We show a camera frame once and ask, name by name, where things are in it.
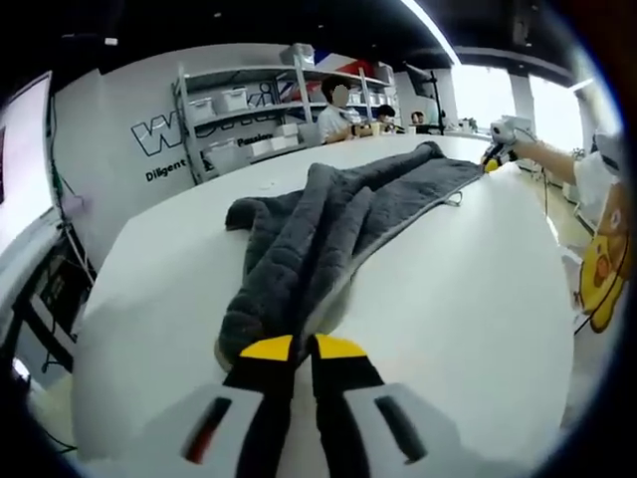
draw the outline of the ceiling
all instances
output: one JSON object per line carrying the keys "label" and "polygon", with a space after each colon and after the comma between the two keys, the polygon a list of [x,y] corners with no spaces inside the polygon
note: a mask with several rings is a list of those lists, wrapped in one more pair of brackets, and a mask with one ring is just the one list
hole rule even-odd
{"label": "ceiling", "polygon": [[[543,7],[535,6],[540,0],[416,1],[453,46],[513,51],[565,66]],[[33,19],[26,32],[30,47],[15,59],[16,70],[26,78],[53,69],[54,90],[94,68],[108,72],[167,51],[239,42],[310,43],[394,68],[405,60],[422,68],[441,66],[422,54],[438,44],[400,0],[57,3],[48,2]],[[106,37],[117,38],[118,45],[105,46]],[[437,56],[437,62],[448,64],[444,56]]]}

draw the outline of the gray towel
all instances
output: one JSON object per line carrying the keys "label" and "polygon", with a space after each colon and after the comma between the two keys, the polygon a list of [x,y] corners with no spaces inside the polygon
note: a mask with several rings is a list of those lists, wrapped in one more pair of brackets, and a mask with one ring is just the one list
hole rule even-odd
{"label": "gray towel", "polygon": [[482,174],[478,164],[449,159],[424,142],[352,169],[315,163],[303,190],[237,200],[226,228],[251,233],[243,285],[228,306],[218,351],[233,362],[258,340],[315,332],[367,257]]}

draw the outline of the ceiling light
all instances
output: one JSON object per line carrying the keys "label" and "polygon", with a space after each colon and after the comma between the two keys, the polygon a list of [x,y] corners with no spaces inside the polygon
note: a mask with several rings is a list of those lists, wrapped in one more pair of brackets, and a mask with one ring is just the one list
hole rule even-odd
{"label": "ceiling light", "polygon": [[451,48],[451,44],[449,43],[449,41],[447,41],[445,36],[442,34],[440,29],[438,28],[438,25],[436,25],[434,21],[431,19],[431,17],[425,13],[422,7],[418,5],[415,2],[415,0],[400,0],[400,1],[404,3],[405,6],[409,10],[411,10],[412,13],[416,15],[422,23],[424,23],[425,27],[427,27],[429,32],[438,41],[438,43],[440,44],[442,49],[445,51],[447,56],[449,56],[451,63],[453,63],[454,65],[462,65],[462,63],[460,63],[460,59],[458,58],[458,55],[456,55],[456,52],[454,52],[454,49]]}
{"label": "ceiling light", "polygon": [[588,80],[584,80],[583,82],[579,82],[575,85],[573,85],[572,87],[570,87],[568,90],[572,93],[576,92],[577,90],[581,90],[584,87],[587,87],[588,85],[590,85],[591,83],[593,83],[593,79],[589,78]]}

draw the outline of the dark hair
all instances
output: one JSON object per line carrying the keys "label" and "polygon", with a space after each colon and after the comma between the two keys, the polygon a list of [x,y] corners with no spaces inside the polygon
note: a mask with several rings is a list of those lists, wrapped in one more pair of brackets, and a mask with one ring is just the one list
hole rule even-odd
{"label": "dark hair", "polygon": [[376,112],[376,117],[380,117],[381,115],[394,118],[396,116],[396,111],[390,105],[381,105],[378,107],[378,111]]}
{"label": "dark hair", "polygon": [[331,94],[336,87],[343,85],[348,90],[351,88],[351,81],[344,77],[338,77],[336,75],[325,78],[320,84],[320,90],[322,91],[325,99],[328,103],[331,103]]}

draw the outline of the white tabletop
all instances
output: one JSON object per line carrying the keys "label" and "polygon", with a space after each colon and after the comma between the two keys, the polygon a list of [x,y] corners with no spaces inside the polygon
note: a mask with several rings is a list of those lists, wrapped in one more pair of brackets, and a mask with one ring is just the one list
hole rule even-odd
{"label": "white tabletop", "polygon": [[[241,284],[248,233],[224,219],[243,196],[305,184],[313,162],[352,167],[433,139],[477,161],[483,141],[382,136],[321,146],[197,186],[130,219],[102,267],[80,328],[74,421],[85,458],[117,456],[143,425],[225,374],[213,345]],[[568,291],[538,201],[509,164],[423,215],[356,274],[334,334],[368,352],[451,417],[463,445],[530,463],[557,433],[572,360]],[[322,464],[309,365],[298,371],[280,476]]]}

